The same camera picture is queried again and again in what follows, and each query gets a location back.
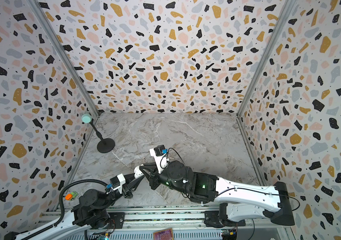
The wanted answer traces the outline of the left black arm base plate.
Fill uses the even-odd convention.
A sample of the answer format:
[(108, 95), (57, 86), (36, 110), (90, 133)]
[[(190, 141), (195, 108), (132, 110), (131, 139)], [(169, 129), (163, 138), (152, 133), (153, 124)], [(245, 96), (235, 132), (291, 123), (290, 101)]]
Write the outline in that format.
[(99, 229), (103, 231), (112, 231), (122, 229), (125, 220), (124, 212), (112, 212), (108, 213), (108, 217), (102, 221), (102, 225)]

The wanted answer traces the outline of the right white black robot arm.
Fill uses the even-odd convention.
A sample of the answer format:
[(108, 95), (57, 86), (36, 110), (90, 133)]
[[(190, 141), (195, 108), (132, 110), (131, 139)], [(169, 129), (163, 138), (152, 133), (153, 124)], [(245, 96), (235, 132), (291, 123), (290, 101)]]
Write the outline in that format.
[(194, 172), (179, 161), (170, 162), (166, 167), (156, 163), (140, 165), (135, 167), (134, 176), (145, 176), (153, 190), (164, 185), (186, 195), (193, 203), (218, 203), (222, 226), (232, 226), (245, 219), (269, 219), (280, 226), (295, 225), (287, 186), (283, 182), (272, 186), (236, 183)]

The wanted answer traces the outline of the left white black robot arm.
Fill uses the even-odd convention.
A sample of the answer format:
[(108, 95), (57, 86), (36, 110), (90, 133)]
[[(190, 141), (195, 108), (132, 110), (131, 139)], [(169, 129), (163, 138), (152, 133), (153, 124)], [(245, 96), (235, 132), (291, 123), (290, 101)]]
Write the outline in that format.
[(96, 230), (102, 233), (122, 229), (125, 213), (109, 213), (107, 209), (121, 197), (132, 198), (132, 193), (137, 189), (144, 176), (136, 178), (134, 174), (121, 175), (116, 188), (107, 183), (88, 179), (75, 181), (65, 187), (59, 195), (59, 205), (63, 207), (63, 193), (78, 184), (97, 183), (101, 184), (105, 190), (87, 190), (79, 197), (78, 205), (70, 211), (60, 210), (60, 216), (39, 228), (29, 232), (17, 233), (9, 232), (5, 235), (5, 240), (64, 240), (79, 232), (86, 230)]

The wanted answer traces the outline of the pink circuit board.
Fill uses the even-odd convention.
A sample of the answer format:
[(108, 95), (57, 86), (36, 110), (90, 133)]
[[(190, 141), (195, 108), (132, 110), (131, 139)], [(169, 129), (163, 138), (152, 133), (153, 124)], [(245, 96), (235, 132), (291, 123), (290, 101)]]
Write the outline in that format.
[(154, 240), (173, 240), (174, 239), (173, 229), (168, 228), (168, 229), (154, 232), (153, 239)]

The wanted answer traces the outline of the microphone stand with green ball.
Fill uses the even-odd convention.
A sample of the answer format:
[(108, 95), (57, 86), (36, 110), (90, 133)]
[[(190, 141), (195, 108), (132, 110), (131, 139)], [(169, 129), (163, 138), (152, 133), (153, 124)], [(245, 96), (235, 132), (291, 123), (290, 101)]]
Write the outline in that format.
[(97, 150), (100, 153), (103, 153), (103, 154), (109, 153), (114, 149), (115, 141), (111, 138), (104, 138), (102, 136), (102, 134), (96, 129), (94, 125), (94, 120), (90, 114), (88, 113), (83, 114), (81, 116), (81, 120), (86, 124), (90, 124), (93, 130), (95, 131), (96, 136), (99, 138), (99, 143), (97, 144)]

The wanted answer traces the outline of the small electronics board with leds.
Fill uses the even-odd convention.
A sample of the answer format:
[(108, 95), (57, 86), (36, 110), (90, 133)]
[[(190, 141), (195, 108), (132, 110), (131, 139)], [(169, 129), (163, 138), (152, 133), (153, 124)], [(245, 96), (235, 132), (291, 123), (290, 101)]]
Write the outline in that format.
[(98, 235), (97, 240), (110, 240), (112, 232), (102, 232)]

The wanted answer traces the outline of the white earbud charging case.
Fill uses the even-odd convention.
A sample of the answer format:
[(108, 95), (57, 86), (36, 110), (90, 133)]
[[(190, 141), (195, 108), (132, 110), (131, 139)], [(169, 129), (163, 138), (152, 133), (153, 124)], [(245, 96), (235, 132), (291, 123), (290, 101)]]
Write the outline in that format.
[(136, 166), (136, 167), (134, 168), (134, 178), (135, 178), (135, 179), (138, 179), (138, 178), (140, 178), (140, 177), (142, 177), (142, 176), (143, 176), (142, 171), (140, 170), (139, 166)]

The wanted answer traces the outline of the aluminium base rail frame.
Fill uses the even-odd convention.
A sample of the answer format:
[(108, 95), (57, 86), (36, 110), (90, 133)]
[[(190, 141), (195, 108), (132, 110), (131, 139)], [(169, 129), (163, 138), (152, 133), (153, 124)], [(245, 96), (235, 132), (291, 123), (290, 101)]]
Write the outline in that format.
[[(212, 228), (204, 224), (205, 211), (219, 211), (215, 206), (180, 206), (147, 208), (111, 208), (124, 212), (122, 229), (112, 232), (110, 240), (153, 240), (153, 233), (172, 228), (175, 240), (222, 240), (221, 230), (236, 229), (239, 240), (293, 240), (288, 226), (273, 224), (269, 219), (245, 219), (245, 227)], [(43, 225), (57, 220), (58, 212), (43, 214)], [(96, 240), (102, 233), (96, 230), (79, 232), (65, 240)]]

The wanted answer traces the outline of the orange green connector block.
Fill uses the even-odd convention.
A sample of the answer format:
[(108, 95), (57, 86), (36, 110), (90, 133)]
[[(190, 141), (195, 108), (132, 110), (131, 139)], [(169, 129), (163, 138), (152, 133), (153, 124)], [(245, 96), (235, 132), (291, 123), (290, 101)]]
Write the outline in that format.
[(73, 191), (71, 193), (68, 193), (66, 196), (65, 196), (65, 200), (66, 201), (74, 201), (75, 198), (78, 196), (78, 193), (76, 191)]

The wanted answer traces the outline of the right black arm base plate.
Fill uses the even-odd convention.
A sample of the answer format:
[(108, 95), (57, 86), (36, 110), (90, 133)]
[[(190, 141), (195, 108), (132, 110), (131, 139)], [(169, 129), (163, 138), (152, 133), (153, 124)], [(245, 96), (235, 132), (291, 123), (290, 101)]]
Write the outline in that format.
[(205, 211), (204, 212), (205, 219), (204, 224), (206, 227), (212, 228), (224, 228), (224, 227), (245, 227), (245, 220), (241, 220), (239, 222), (232, 222), (228, 219), (224, 219), (224, 216), (220, 214), (219, 211)]

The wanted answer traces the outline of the right small electronics board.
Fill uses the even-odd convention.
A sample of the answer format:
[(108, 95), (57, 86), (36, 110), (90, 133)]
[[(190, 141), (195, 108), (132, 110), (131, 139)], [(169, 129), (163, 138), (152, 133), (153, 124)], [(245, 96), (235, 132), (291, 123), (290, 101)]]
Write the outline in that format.
[(238, 233), (236, 229), (221, 230), (222, 240), (237, 240)]

